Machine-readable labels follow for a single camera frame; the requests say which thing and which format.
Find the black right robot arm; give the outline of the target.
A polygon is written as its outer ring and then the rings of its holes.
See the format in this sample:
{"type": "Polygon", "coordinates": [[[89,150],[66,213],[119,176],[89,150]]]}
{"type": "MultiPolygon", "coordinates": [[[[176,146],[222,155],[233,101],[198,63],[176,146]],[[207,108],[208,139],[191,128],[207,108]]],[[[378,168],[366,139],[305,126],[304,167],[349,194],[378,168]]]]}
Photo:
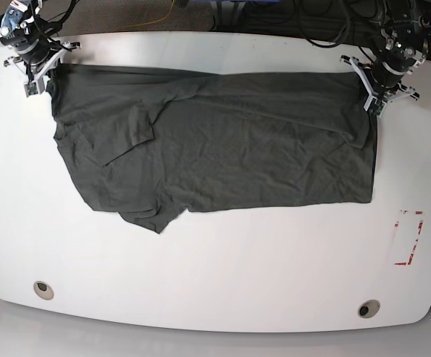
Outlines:
{"type": "Polygon", "coordinates": [[[40,15],[44,1],[11,1],[0,15],[0,45],[17,54],[13,62],[24,63],[25,75],[30,82],[54,55],[76,48],[76,45],[66,45],[53,36],[62,30],[77,4],[78,1],[71,0],[64,13],[46,20],[40,15]]]}

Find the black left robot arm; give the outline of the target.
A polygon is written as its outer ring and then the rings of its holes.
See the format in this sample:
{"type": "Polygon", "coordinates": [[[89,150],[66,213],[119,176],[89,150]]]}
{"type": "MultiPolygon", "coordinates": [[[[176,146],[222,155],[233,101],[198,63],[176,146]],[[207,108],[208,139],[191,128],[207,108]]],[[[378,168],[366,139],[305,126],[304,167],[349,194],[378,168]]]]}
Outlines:
{"type": "Polygon", "coordinates": [[[367,62],[346,55],[342,55],[340,61],[350,65],[364,85],[367,93],[364,110],[379,115],[388,103],[395,100],[405,97],[418,100],[420,94],[413,87],[402,83],[404,76],[412,74],[426,62],[429,50],[424,16],[417,1],[395,1],[393,4],[375,1],[375,14],[372,16],[364,16],[355,10],[355,3],[338,1],[345,23],[328,44],[322,44],[303,29],[300,14],[307,9],[304,2],[299,1],[295,18],[302,38],[317,48],[336,48],[348,39],[356,20],[363,22],[369,28],[364,38],[372,55],[361,48],[367,62]]]}

